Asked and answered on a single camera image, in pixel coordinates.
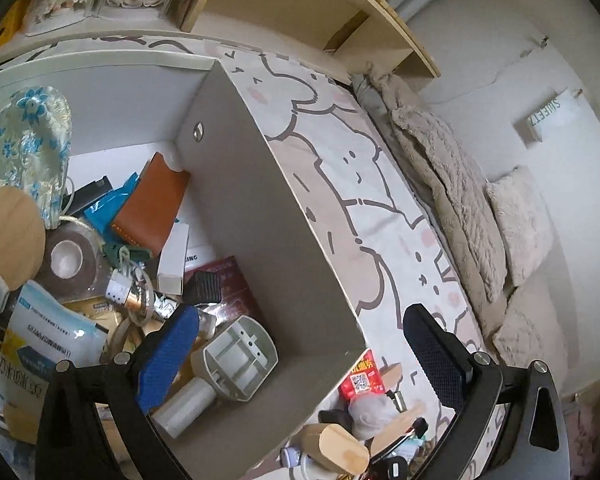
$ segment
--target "white cylinder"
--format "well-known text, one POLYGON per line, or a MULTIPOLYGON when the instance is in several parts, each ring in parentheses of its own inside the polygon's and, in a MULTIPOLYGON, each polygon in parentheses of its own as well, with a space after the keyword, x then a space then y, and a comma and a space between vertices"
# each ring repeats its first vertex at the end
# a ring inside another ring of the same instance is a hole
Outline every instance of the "white cylinder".
POLYGON ((204 379, 194 377, 165 402, 152 415, 152 419, 172 438, 178 438, 196 420, 196 417, 211 405, 216 396, 216 391, 211 384, 204 379))

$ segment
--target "metal grommet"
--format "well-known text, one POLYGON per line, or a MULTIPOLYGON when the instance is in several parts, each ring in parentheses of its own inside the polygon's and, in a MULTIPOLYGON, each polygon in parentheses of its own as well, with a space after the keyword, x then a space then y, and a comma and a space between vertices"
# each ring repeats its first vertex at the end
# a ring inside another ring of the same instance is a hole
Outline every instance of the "metal grommet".
POLYGON ((63 373, 65 371, 67 371, 69 369, 69 361, 64 360, 64 361, 60 361, 57 365, 56 365, 56 372, 60 372, 63 373))
POLYGON ((545 374, 549 371, 549 367, 544 361, 534 361, 534 368, 538 370, 541 374, 545 374))
POLYGON ((131 354, 129 352, 120 352, 113 358, 113 362, 120 366, 126 365, 130 360, 131 354))
POLYGON ((205 129, 202 126, 202 123, 196 123, 196 125, 193 127, 193 138, 196 139, 196 142, 200 142, 204 134, 205 129))
POLYGON ((479 365, 486 366, 491 362, 491 358, 488 354, 485 354, 484 352, 476 352, 474 354, 474 361, 477 362, 479 365))

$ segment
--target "leather pouch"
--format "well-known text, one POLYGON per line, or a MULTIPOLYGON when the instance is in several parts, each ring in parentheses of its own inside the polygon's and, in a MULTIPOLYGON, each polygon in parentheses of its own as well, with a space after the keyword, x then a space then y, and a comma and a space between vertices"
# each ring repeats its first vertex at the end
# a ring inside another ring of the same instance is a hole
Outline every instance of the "leather pouch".
POLYGON ((155 153, 111 228, 126 242, 157 256, 169 237, 189 177, 187 171, 171 170, 164 157, 155 153))

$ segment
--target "white small box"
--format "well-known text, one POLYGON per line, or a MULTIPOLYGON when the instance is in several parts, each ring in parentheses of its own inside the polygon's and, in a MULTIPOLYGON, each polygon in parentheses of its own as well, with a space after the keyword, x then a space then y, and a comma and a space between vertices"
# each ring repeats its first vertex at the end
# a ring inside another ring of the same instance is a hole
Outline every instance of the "white small box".
POLYGON ((184 222, 173 224, 158 263, 158 290, 163 294, 182 294, 188 241, 189 225, 184 222))

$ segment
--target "plush pillow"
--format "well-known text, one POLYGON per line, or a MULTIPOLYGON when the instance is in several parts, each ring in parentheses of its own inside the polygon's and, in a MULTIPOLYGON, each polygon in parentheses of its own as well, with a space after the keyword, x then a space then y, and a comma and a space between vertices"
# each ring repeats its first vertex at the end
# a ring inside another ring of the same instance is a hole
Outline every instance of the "plush pillow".
POLYGON ((547 363, 560 391, 568 371, 567 348, 549 289, 539 273, 513 293, 504 323, 492 341, 509 366, 527 368, 536 359, 547 363))
POLYGON ((511 281, 520 286, 554 244, 546 205, 526 166, 488 183, 486 190, 504 240, 511 281))

